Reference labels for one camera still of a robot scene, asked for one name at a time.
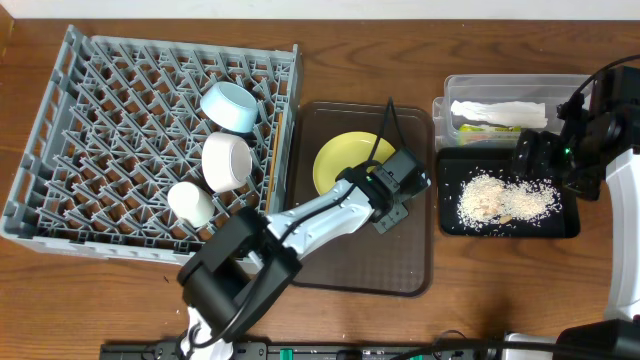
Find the green orange snack wrapper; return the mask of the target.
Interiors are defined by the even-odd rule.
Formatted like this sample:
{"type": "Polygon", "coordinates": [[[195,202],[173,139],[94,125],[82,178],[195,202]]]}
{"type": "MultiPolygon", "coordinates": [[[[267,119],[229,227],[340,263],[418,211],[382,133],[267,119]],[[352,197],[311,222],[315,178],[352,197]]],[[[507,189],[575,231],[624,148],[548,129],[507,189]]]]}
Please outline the green orange snack wrapper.
{"type": "Polygon", "coordinates": [[[520,133],[522,129],[518,126],[516,127],[501,127],[501,126],[491,126],[491,125],[471,125],[471,124],[463,124],[459,131],[462,133],[520,133]]]}

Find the yellow round plate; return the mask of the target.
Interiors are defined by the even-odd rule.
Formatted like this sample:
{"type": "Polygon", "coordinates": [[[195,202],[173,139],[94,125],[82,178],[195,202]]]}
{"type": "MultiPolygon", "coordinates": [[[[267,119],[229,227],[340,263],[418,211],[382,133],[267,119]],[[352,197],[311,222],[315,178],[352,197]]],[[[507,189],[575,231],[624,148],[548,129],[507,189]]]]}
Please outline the yellow round plate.
{"type": "Polygon", "coordinates": [[[376,138],[373,133],[354,131],[340,134],[325,143],[313,164],[313,182],[318,194],[328,192],[345,168],[366,161],[376,138]]]}

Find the wooden chopstick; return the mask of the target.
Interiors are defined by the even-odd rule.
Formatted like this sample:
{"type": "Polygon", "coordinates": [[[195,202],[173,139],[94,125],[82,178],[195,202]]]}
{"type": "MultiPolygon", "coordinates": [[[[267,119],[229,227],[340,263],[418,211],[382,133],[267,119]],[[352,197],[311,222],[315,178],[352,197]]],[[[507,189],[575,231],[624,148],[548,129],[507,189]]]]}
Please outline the wooden chopstick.
{"type": "Polygon", "coordinates": [[[280,125],[278,125],[278,127],[276,128],[276,134],[275,134],[275,137],[274,137],[274,143],[273,143],[273,149],[272,149],[273,153],[272,153],[271,165],[270,165],[270,169],[269,169],[269,182],[268,182],[268,187],[267,187],[265,213],[269,212],[270,203],[271,203],[271,196],[272,196],[273,187],[274,187],[274,183],[275,183],[275,166],[276,166],[276,160],[277,160],[278,143],[279,143],[279,136],[280,136],[279,134],[280,134],[280,125]]]}
{"type": "Polygon", "coordinates": [[[281,133],[283,132],[282,128],[283,128],[283,118],[284,115],[282,112],[277,114],[276,120],[277,120],[277,127],[276,127],[276,134],[274,137],[274,144],[273,144],[273,153],[272,153],[272,162],[271,162],[271,168],[270,168],[270,183],[269,183],[269,193],[268,193],[268,200],[271,201],[271,198],[273,196],[273,193],[275,191],[276,188],[276,165],[277,165],[277,158],[278,158],[278,154],[279,154],[279,146],[280,146],[280,140],[281,140],[281,133]]]}

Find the pink white small plate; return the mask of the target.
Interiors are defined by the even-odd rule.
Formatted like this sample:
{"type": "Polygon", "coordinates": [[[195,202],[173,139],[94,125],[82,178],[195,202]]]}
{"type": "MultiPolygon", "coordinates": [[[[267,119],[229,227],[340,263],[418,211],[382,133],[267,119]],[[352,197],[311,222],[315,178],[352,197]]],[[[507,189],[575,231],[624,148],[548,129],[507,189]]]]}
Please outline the pink white small plate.
{"type": "Polygon", "coordinates": [[[236,135],[209,135],[202,152],[202,171],[207,185],[217,193],[241,188],[252,171],[251,148],[236,135]]]}

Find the light blue bowl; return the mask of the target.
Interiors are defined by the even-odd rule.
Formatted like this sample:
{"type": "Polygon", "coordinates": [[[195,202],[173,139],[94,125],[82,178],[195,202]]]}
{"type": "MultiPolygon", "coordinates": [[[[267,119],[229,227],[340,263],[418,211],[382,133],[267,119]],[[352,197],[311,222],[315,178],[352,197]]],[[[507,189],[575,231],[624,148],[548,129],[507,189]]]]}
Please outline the light blue bowl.
{"type": "Polygon", "coordinates": [[[202,96],[200,107],[214,123],[235,133],[250,133],[258,117],[256,99],[231,82],[215,83],[202,96]]]}

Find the white paper cup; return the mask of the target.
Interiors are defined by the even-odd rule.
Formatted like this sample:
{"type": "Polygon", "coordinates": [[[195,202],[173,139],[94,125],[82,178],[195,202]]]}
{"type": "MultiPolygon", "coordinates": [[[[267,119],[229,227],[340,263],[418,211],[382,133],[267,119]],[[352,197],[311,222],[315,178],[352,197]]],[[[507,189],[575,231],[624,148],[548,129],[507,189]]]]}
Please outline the white paper cup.
{"type": "Polygon", "coordinates": [[[182,220],[194,227],[208,223],[214,215],[212,197],[191,182],[179,182],[168,192],[167,200],[171,210],[182,220]]]}

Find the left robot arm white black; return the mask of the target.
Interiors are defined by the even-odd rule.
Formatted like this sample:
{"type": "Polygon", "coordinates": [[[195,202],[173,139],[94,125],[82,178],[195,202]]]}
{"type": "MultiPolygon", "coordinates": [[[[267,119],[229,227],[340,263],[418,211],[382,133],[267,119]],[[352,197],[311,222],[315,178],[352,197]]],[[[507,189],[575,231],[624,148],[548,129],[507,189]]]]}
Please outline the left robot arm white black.
{"type": "Polygon", "coordinates": [[[369,222],[388,231],[407,216],[405,201],[430,184],[420,171],[368,161],[294,209],[268,216],[239,210],[177,275],[190,316],[183,357],[230,358],[233,341],[272,307],[303,257],[369,222]]]}

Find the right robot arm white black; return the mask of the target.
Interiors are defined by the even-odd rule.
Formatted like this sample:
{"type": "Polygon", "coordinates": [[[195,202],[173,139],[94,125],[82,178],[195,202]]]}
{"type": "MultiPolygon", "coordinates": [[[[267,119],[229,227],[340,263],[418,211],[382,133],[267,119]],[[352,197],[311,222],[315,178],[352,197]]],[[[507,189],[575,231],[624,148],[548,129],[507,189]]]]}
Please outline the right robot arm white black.
{"type": "Polygon", "coordinates": [[[557,108],[560,133],[526,130],[512,157],[520,177],[550,178],[585,200],[607,186],[612,203],[613,252],[608,302],[601,322],[569,328],[556,340],[569,358],[639,356],[639,71],[626,59],[587,78],[557,108]]]}

